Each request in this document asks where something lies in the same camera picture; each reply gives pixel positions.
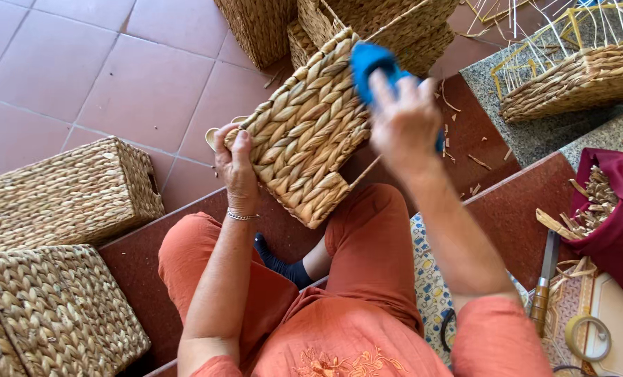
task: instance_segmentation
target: knife handle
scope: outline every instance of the knife handle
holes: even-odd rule
[[[544,321],[547,318],[549,306],[549,287],[538,285],[534,289],[533,306],[530,309],[530,318],[534,322],[534,329],[540,338],[544,337]]]

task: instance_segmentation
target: orange shirt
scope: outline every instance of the orange shirt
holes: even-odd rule
[[[451,361],[381,308],[354,298],[311,298],[287,315],[260,349],[253,376],[551,376],[533,324],[516,302],[470,301],[458,313]],[[193,376],[241,376],[229,356],[213,357]]]

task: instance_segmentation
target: red cloth bag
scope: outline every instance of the red cloth bag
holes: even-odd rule
[[[618,205],[589,236],[563,241],[577,254],[590,256],[596,266],[607,271],[623,288],[623,152],[584,148],[577,173],[577,182],[582,186],[588,182],[593,165],[599,166],[609,178],[609,185],[619,198]],[[577,209],[588,209],[591,204],[584,195],[575,191],[570,215],[574,215]]]

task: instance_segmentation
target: knife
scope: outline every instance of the knife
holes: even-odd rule
[[[560,240],[561,236],[559,236],[558,233],[549,230],[547,234],[547,246],[544,249],[542,275],[541,278],[537,280],[537,287],[534,289],[530,318],[533,320],[534,328],[540,338],[544,337],[544,322],[547,317],[547,306],[549,305],[549,282],[556,273]]]

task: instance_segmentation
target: granite countertop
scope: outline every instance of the granite countertop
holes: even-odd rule
[[[601,148],[623,151],[623,114],[599,126],[560,149],[572,168],[577,171],[581,150]]]
[[[549,29],[542,33],[537,43],[556,43],[553,38],[555,38],[555,36]],[[609,108],[575,111],[541,119],[506,124],[498,115],[500,99],[498,98],[495,81],[490,75],[490,70],[519,47],[519,44],[507,47],[460,70],[460,74],[465,78],[467,85],[469,85],[469,88],[474,93],[479,104],[488,114],[504,141],[511,147],[521,167],[527,167],[550,153],[565,147],[584,134],[593,131],[610,119],[623,114],[623,104],[620,104]],[[522,55],[521,62],[529,58],[529,51],[529,49],[524,49],[522,52],[519,52],[519,55]],[[500,84],[500,87],[503,94],[506,94],[503,84]],[[595,135],[597,138],[600,138],[603,134],[604,133],[597,133]],[[620,143],[619,138],[614,139],[615,140],[612,140],[612,142]]]

